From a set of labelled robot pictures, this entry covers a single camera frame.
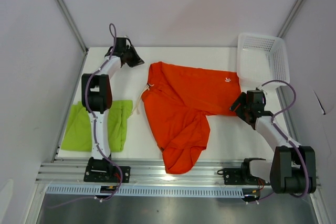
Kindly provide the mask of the orange shorts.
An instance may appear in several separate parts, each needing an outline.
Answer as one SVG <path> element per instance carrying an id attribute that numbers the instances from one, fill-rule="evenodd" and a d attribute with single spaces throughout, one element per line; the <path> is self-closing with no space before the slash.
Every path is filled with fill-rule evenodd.
<path id="1" fill-rule="evenodd" d="M 168 174 L 184 174 L 206 150 L 208 116 L 234 116 L 241 93 L 238 75 L 156 62 L 141 95 L 146 117 Z"/>

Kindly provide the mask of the lime green shorts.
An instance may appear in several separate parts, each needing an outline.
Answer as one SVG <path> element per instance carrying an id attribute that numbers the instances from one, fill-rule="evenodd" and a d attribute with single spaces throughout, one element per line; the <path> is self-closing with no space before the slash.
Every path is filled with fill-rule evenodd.
<path id="1" fill-rule="evenodd" d="M 108 113 L 108 142 L 112 152 L 122 152 L 127 138 L 128 118 L 133 101 L 116 100 Z M 91 152 L 91 126 L 89 113 L 79 101 L 71 106 L 61 149 L 66 151 Z"/>

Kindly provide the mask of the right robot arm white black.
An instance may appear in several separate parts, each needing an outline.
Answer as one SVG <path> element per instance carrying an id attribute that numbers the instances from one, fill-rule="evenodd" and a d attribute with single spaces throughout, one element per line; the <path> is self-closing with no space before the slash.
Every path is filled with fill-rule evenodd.
<path id="1" fill-rule="evenodd" d="M 229 108 L 268 143 L 274 152 L 272 161 L 245 158 L 240 166 L 240 179 L 251 184 L 260 179 L 269 182 L 277 194 L 304 197 L 317 188 L 316 154 L 291 138 L 265 109 L 266 96 L 259 90 L 242 92 Z"/>

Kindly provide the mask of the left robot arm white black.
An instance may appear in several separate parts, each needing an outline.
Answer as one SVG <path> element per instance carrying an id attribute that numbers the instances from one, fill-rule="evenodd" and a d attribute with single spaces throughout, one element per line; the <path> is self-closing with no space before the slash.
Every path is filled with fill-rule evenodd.
<path id="1" fill-rule="evenodd" d="M 81 76 L 81 101 L 88 111 L 92 151 L 89 161 L 96 171 L 95 175 L 108 182 L 114 176 L 116 164 L 111 160 L 108 142 L 108 115 L 112 107 L 112 89 L 110 79 L 124 65 L 136 67 L 144 64 L 128 37 L 116 37 L 104 56 L 103 63 L 93 73 Z"/>

